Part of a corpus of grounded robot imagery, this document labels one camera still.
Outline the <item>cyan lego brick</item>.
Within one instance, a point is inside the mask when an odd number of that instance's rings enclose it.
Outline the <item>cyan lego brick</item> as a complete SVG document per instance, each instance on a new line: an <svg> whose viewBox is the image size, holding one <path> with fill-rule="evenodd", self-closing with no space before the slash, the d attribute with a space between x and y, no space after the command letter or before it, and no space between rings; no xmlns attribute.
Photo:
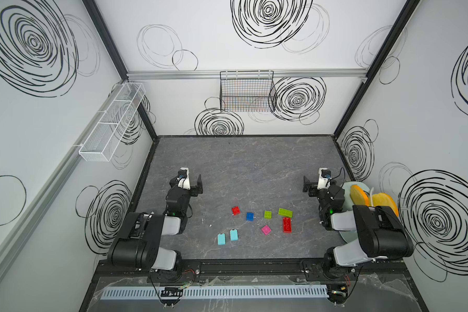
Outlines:
<svg viewBox="0 0 468 312"><path fill-rule="evenodd" d="M219 246L223 246L226 244L226 235L224 233L220 233L217 235L217 243Z"/></svg>
<svg viewBox="0 0 468 312"><path fill-rule="evenodd" d="M229 234L230 234L230 239L231 239L232 241L237 241L237 240L239 240L239 234L238 234L238 231L237 231L237 230L231 230Z"/></svg>

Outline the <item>long red lego brick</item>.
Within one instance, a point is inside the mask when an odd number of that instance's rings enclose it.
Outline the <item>long red lego brick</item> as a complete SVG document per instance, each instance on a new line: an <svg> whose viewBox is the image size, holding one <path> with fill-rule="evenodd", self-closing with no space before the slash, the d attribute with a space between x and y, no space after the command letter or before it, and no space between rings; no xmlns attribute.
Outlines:
<svg viewBox="0 0 468 312"><path fill-rule="evenodd" d="M283 217L283 232L292 233L292 223L289 217Z"/></svg>

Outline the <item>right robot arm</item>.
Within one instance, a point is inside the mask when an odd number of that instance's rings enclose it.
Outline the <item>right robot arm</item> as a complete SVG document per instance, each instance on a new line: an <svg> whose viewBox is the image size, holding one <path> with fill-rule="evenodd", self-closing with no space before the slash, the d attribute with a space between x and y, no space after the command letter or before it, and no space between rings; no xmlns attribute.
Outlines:
<svg viewBox="0 0 468 312"><path fill-rule="evenodd" d="M326 230L357 233L349 243L327 249L321 265L327 279L336 280L364 263L413 254L413 241L391 207L373 207L360 200L350 211L344 211L345 190L329 176L321 175L317 182L304 177L303 191L318 200L320 223Z"/></svg>

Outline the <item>long green lego brick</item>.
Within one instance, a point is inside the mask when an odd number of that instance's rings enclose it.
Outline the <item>long green lego brick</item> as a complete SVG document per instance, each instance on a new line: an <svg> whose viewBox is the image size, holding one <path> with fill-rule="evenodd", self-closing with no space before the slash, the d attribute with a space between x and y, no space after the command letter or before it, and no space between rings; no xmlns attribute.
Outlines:
<svg viewBox="0 0 468 312"><path fill-rule="evenodd" d="M285 218L292 218L293 212L291 210L288 210L288 209L279 208L278 209L278 215L282 216L282 217L285 217Z"/></svg>

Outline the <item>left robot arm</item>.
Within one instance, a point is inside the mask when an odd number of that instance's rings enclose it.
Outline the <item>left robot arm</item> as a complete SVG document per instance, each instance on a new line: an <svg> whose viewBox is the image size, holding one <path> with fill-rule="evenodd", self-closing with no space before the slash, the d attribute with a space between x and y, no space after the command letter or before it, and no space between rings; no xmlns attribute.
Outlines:
<svg viewBox="0 0 468 312"><path fill-rule="evenodd" d="M184 272L181 253L161 247L163 236L182 234L193 216L190 200L203 193L202 177L190 183L187 168L170 180L165 210L161 214L128 213L109 251L107 261L114 267L127 267L170 274L173 282Z"/></svg>

